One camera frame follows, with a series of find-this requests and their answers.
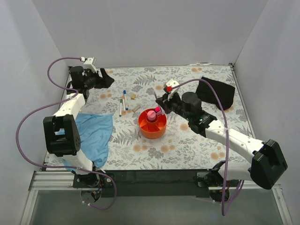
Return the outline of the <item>pink capped glue bottle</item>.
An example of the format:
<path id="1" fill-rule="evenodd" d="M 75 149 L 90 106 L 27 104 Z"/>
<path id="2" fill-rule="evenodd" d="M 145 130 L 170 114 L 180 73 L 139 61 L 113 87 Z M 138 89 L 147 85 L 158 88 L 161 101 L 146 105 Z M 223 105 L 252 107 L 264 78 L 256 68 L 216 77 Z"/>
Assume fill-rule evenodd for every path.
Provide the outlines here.
<path id="1" fill-rule="evenodd" d="M 155 122 L 157 119 L 157 114 L 154 110 L 150 110 L 147 112 L 147 120 L 149 122 Z"/>

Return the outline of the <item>blue capped marker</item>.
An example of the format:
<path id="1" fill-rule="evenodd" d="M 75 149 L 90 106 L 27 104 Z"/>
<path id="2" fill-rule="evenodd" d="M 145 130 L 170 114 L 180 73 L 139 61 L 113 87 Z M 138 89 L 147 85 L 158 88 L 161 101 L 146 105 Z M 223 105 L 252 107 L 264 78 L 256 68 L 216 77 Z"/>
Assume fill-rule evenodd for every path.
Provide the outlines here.
<path id="1" fill-rule="evenodd" d="M 127 100 L 127 92 L 126 90 L 123 90 L 123 97 L 124 97 L 124 102 L 125 102 L 125 110 L 129 110 L 128 108 L 128 100 Z"/>

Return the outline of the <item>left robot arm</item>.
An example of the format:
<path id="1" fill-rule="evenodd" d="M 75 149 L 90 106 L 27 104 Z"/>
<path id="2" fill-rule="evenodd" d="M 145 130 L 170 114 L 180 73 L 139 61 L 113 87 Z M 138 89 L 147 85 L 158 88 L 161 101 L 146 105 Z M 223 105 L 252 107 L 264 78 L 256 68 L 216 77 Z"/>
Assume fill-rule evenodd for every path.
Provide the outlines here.
<path id="1" fill-rule="evenodd" d="M 99 71 L 70 67 L 66 101 L 59 110 L 43 120 L 46 148 L 69 171 L 84 175 L 88 187 L 96 187 L 100 176 L 90 171 L 102 167 L 108 158 L 108 142 L 113 132 L 112 114 L 81 113 L 91 89 L 107 89 L 114 79 Z"/>

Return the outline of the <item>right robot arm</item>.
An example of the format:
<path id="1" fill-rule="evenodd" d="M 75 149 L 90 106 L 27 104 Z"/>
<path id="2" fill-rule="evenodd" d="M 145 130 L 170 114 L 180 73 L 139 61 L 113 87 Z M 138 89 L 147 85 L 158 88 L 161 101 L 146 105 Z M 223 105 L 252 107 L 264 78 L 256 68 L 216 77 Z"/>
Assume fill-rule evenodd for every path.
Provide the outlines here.
<path id="1" fill-rule="evenodd" d="M 191 130 L 208 139 L 221 143 L 246 159 L 247 164 L 221 162 L 212 170 L 212 180 L 217 186 L 229 180 L 248 180 L 264 189 L 272 189 L 287 170 L 288 165 L 278 142 L 267 142 L 246 136 L 234 129 L 226 129 L 215 116 L 202 109 L 202 102 L 193 92 L 181 97 L 178 93 L 166 93 L 156 98 L 164 113 L 175 114 L 188 121 Z"/>

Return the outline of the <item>green capped marker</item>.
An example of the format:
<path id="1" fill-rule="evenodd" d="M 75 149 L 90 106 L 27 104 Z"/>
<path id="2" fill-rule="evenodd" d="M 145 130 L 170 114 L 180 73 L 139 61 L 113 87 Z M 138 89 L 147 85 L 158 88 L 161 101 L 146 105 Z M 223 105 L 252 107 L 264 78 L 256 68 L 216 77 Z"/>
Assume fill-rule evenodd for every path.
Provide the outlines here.
<path id="1" fill-rule="evenodd" d="M 122 111 L 123 111 L 123 100 L 120 99 L 119 117 L 122 116 Z"/>

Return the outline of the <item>orange capped marker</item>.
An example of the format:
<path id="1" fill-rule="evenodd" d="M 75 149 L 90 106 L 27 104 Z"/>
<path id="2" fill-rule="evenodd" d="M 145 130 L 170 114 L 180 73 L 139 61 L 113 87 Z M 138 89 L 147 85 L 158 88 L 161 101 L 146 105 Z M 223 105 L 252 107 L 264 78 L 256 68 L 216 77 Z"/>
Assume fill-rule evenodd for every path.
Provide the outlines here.
<path id="1" fill-rule="evenodd" d="M 125 105 L 125 99 L 124 99 L 124 95 L 122 95 L 122 105 L 123 105 L 123 111 L 126 111 L 126 105 Z"/>

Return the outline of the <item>orange round divided organizer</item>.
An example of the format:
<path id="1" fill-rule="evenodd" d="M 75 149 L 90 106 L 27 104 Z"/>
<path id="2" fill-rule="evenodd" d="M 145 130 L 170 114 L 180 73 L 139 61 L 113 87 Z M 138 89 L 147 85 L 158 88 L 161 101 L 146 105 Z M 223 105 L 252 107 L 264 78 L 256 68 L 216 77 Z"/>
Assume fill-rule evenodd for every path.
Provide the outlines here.
<path id="1" fill-rule="evenodd" d="M 155 122 L 149 122 L 147 120 L 147 112 L 152 109 L 143 111 L 139 118 L 138 124 L 142 135 L 148 139 L 158 139 L 163 136 L 166 131 L 167 117 L 165 115 L 157 115 Z"/>

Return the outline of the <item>black folded cloth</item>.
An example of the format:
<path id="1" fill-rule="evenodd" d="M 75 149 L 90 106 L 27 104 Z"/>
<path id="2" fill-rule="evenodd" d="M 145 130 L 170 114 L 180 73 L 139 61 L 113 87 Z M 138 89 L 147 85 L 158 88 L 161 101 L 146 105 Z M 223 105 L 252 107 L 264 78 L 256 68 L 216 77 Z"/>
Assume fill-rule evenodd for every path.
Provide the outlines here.
<path id="1" fill-rule="evenodd" d="M 229 109 L 233 105 L 235 87 L 224 82 L 219 82 L 206 78 L 204 76 L 201 79 L 207 81 L 213 87 L 224 110 Z M 199 82 L 198 87 L 196 89 L 196 94 L 199 99 L 206 103 L 215 104 L 220 110 L 218 101 L 214 93 L 206 83 Z"/>

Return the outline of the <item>light blue cloth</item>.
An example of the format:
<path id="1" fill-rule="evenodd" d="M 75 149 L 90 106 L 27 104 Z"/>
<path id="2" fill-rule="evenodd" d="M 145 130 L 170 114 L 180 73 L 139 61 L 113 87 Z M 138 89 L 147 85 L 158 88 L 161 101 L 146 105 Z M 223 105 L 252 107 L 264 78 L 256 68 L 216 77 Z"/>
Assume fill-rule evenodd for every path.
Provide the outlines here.
<path id="1" fill-rule="evenodd" d="M 113 115 L 80 113 L 75 123 L 81 139 L 82 152 L 97 168 L 104 166 L 113 132 Z"/>

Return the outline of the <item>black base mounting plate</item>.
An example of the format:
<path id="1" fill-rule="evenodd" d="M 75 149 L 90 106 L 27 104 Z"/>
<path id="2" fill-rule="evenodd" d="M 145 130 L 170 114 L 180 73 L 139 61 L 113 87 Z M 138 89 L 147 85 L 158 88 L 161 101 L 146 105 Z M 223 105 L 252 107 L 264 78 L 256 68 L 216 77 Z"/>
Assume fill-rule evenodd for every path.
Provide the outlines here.
<path id="1" fill-rule="evenodd" d="M 205 169 L 109 170 L 107 176 L 75 175 L 74 188 L 100 188 L 104 198 L 195 196 L 221 200 L 221 176 Z"/>

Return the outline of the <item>aluminium front rail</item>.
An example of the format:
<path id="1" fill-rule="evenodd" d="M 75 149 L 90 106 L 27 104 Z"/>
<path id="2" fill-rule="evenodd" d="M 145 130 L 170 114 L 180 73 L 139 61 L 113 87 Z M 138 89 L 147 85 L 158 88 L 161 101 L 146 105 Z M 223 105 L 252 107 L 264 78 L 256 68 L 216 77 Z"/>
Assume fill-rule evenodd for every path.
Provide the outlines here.
<path id="1" fill-rule="evenodd" d="M 194 184 L 199 187 L 219 187 L 223 184 L 220 178 L 206 178 L 209 170 L 112 170 L 108 176 L 117 184 Z M 64 188 L 96 188 L 98 185 L 110 188 L 111 182 L 98 174 L 77 175 L 73 172 L 41 171 L 33 174 L 31 190 L 58 190 Z"/>

